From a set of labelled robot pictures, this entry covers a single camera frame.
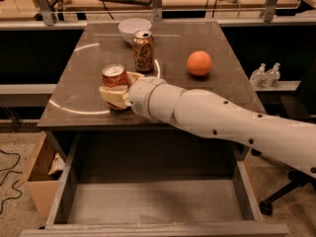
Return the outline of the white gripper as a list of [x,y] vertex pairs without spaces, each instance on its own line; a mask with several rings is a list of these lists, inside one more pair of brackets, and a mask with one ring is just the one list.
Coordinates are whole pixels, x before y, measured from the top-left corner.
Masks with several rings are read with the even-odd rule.
[[153,91],[161,84],[164,79],[144,75],[138,72],[126,72],[128,77],[128,91],[126,85],[107,87],[101,86],[99,92],[101,97],[113,109],[125,110],[131,106],[133,112],[139,116],[151,119],[149,111],[149,100]]

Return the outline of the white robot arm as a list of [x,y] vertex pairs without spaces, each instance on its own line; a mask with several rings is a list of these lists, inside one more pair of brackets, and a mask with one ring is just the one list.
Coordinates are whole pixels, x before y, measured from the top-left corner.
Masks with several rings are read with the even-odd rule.
[[102,71],[102,98],[203,138],[241,143],[316,178],[316,125],[243,109],[206,90],[183,88],[118,67]]

